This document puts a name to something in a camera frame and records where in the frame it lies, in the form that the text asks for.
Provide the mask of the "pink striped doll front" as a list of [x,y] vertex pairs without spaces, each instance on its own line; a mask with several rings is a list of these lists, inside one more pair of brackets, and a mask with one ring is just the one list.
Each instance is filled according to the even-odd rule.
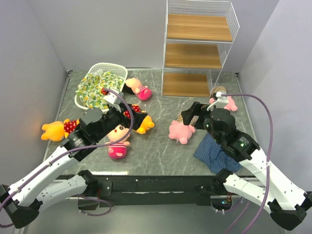
[[[125,128],[122,125],[118,125],[114,130],[112,130],[107,137],[109,138],[109,143],[115,142],[122,138],[127,132],[128,128]],[[127,147],[130,146],[130,142],[128,141],[130,134],[128,134],[123,140],[116,144],[112,144],[108,146],[108,156],[111,159],[121,159],[124,158],[127,154]]]

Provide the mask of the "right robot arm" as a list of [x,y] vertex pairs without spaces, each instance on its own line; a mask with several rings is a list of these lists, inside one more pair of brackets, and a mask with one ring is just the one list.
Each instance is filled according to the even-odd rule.
[[259,144],[247,133],[236,128],[229,110],[212,108],[199,102],[181,113],[185,124],[198,117],[195,128],[205,129],[224,153],[250,171],[262,186],[241,179],[230,170],[216,175],[214,190],[227,191],[244,197],[267,211],[273,221],[292,231],[302,223],[312,206],[312,194],[296,186],[271,161]]

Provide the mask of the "pink pig plush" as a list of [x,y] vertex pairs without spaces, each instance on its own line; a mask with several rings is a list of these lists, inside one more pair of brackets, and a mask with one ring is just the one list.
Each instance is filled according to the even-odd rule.
[[224,86],[216,86],[212,89],[212,95],[209,100],[208,110],[215,108],[223,108],[229,111],[237,111],[234,100],[231,96],[223,97],[221,94],[227,94],[227,90]]
[[169,127],[169,138],[179,141],[181,144],[187,144],[192,134],[195,133],[195,123],[198,116],[194,116],[189,125],[183,123],[183,117],[178,115],[177,120],[173,120]]

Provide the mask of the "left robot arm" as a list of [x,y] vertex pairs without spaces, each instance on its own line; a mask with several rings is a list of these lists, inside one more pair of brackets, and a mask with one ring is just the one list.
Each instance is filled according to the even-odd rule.
[[117,126],[139,128],[146,112],[111,108],[104,114],[99,108],[88,109],[79,119],[75,130],[36,169],[18,182],[0,187],[0,207],[5,209],[12,226],[23,228],[34,221],[44,209],[75,195],[91,196],[98,181],[88,170],[80,171],[68,181],[51,183],[69,167],[86,158],[99,147],[98,142]]

